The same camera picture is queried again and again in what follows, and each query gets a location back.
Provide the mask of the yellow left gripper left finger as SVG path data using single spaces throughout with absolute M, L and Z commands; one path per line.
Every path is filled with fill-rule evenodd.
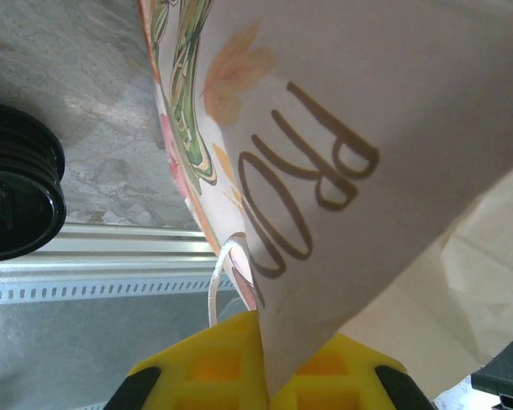
M 266 409 L 257 313 L 239 313 L 138 363 L 106 407 Z

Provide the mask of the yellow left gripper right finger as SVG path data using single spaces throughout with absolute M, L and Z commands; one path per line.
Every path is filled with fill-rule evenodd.
M 430 409 L 397 360 L 341 334 L 302 365 L 273 398 L 274 409 Z

